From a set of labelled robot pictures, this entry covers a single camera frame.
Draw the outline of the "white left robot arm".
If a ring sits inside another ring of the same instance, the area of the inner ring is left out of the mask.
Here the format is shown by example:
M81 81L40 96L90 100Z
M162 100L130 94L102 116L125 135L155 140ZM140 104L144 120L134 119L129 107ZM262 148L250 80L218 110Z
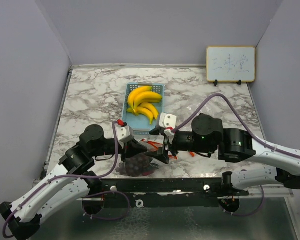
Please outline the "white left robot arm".
M28 193L13 202L0 204L5 220L2 235L5 239L27 240L41 227L45 219L68 203L84 197L96 197L101 190L101 179L116 168L118 159L147 152L147 147L135 140L133 130L125 122L112 123L113 138L105 138L104 129L89 125L75 146L66 151L53 170ZM91 168L95 159L113 155L114 162L104 174Z

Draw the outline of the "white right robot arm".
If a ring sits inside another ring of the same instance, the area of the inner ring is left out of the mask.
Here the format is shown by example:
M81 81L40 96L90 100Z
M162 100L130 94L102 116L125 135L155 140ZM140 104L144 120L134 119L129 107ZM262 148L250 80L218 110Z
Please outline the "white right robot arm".
M169 153L176 156L179 152L194 152L210 158L217 152L218 159L227 163L248 161L263 165L255 170L224 172L219 189L226 196L258 185L280 184L287 189L300 190L300 149L268 143L238 128L224 128L222 120L203 113L194 118L191 131L172 133L173 118L171 114L161 115L162 125L150 134L162 134L163 146L157 151L146 152L147 156L168 164Z

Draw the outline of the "clear orange zipper bag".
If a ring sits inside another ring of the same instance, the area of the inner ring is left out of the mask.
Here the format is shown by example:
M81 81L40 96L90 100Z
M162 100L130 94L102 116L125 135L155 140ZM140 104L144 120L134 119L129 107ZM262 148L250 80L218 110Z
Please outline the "clear orange zipper bag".
M156 152L162 143L151 141L146 138L140 141L140 145L147 147L148 152ZM119 145L119 154L121 155L121 162L118 163L115 171L122 176L141 177L148 176L159 169L163 163L157 159L145 155L145 152L139 153L130 158L126 157L124 150Z

